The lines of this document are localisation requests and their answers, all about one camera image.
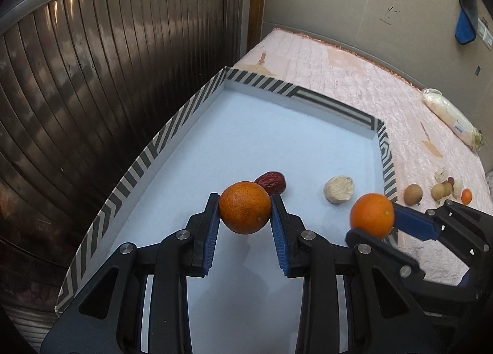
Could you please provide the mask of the cream corn cob chunk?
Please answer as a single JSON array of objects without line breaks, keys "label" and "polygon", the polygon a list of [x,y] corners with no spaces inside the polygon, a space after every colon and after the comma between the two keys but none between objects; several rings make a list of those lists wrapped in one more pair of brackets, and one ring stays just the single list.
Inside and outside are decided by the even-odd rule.
[{"label": "cream corn cob chunk", "polygon": [[331,178],[324,186],[326,200],[335,205],[349,201],[353,193],[354,183],[350,177],[345,175]]}]

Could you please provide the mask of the red jujube date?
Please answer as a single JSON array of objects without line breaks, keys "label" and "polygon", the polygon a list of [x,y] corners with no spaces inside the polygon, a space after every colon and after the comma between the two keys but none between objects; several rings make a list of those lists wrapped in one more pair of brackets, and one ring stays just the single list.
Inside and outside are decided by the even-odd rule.
[{"label": "red jujube date", "polygon": [[287,188],[285,176],[279,171],[269,171],[260,175],[255,181],[268,195],[281,195]]}]

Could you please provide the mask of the large orange tangerine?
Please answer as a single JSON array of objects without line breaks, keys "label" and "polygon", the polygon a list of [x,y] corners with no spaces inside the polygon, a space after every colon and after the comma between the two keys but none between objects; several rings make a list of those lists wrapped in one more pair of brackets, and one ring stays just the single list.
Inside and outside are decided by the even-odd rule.
[{"label": "large orange tangerine", "polygon": [[250,235],[265,227],[271,217],[271,198],[258,184],[239,181],[220,195],[219,213],[234,233]]}]

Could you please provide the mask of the small orange tangerine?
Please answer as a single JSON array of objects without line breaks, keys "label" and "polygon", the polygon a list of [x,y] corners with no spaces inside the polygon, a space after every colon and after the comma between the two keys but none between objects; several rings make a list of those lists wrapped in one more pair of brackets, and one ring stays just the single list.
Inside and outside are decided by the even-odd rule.
[{"label": "small orange tangerine", "polygon": [[460,200],[461,200],[462,204],[465,206],[468,206],[472,202],[472,199],[473,199],[473,195],[472,195],[471,190],[468,188],[463,189],[461,196],[460,196]]}]

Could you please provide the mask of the cream cob chunk far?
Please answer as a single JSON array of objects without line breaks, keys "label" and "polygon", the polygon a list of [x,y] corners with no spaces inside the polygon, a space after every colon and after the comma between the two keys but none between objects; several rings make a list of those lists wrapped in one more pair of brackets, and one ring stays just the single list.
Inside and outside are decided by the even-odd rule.
[{"label": "cream cob chunk far", "polygon": [[463,191],[463,183],[461,180],[456,179],[453,186],[454,198],[460,198]]}]

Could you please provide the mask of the brown longan fruit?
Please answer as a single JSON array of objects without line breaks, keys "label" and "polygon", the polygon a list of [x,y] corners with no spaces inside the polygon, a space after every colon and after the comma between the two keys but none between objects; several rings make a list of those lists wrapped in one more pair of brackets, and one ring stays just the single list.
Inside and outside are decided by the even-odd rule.
[{"label": "brown longan fruit", "polygon": [[407,206],[417,206],[423,198],[422,188],[418,184],[410,184],[405,188],[404,201]]},{"label": "brown longan fruit", "polygon": [[446,197],[446,192],[445,185],[443,183],[438,183],[431,188],[430,194],[435,201],[440,201]]},{"label": "brown longan fruit", "polygon": [[448,181],[445,181],[443,183],[443,187],[444,187],[444,196],[449,196],[452,194],[453,185],[451,183],[449,183]]}]

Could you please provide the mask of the cream cob chunk left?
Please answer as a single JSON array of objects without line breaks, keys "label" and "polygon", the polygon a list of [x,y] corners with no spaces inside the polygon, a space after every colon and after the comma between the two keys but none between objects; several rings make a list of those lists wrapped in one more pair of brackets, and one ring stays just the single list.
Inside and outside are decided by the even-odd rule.
[{"label": "cream cob chunk left", "polygon": [[437,184],[441,184],[448,181],[448,177],[449,177],[448,170],[446,170],[445,167],[438,169],[434,173],[434,179]]}]

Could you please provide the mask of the pink quilted bedspread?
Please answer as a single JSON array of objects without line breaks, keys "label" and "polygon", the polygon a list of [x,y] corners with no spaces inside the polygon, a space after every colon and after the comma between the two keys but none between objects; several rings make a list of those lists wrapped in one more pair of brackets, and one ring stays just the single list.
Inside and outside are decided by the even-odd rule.
[{"label": "pink quilted bedspread", "polygon": [[492,212],[479,156],[423,103],[420,90],[399,75],[348,50],[281,29],[271,31],[234,67],[299,85],[383,121],[398,197],[408,185],[420,185],[420,211],[436,207],[430,189],[435,173],[445,170],[471,191],[474,209]]}]

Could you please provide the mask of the white tray striped rim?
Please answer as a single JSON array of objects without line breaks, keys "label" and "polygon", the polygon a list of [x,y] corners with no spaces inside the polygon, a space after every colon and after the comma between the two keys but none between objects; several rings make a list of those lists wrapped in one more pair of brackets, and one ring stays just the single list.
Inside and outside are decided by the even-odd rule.
[{"label": "white tray striped rim", "polygon": [[246,70],[224,69],[152,138],[110,193],[77,249],[59,293],[68,308],[117,249],[158,243],[202,211],[221,206],[205,278],[188,279],[197,353],[292,353],[303,283],[285,278],[263,214],[267,183],[307,228],[342,245],[352,203],[396,198],[385,124],[325,95]]}]

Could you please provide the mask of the white wrapped pillow roll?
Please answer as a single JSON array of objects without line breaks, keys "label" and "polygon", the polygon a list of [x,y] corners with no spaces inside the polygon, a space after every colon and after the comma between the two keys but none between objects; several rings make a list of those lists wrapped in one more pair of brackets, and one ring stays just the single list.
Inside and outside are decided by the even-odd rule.
[{"label": "white wrapped pillow roll", "polygon": [[484,145],[484,138],[468,118],[437,89],[422,90],[424,104],[447,125],[475,154]]}]

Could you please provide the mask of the blue hanging cloth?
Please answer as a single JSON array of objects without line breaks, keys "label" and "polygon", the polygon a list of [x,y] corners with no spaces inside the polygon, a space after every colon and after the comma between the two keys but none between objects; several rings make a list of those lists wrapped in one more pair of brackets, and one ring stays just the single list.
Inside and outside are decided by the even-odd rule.
[{"label": "blue hanging cloth", "polygon": [[454,37],[461,45],[475,40],[478,25],[477,0],[459,0],[460,15],[455,27]]}]

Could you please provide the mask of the white wall socket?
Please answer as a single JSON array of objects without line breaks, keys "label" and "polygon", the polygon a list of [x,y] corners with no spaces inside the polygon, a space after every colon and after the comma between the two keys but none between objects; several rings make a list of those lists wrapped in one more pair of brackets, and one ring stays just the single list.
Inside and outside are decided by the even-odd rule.
[{"label": "white wall socket", "polygon": [[490,33],[489,29],[486,27],[486,24],[481,20],[477,20],[477,35],[480,37],[482,42],[486,45],[489,50],[492,50],[493,46],[493,36]]}]

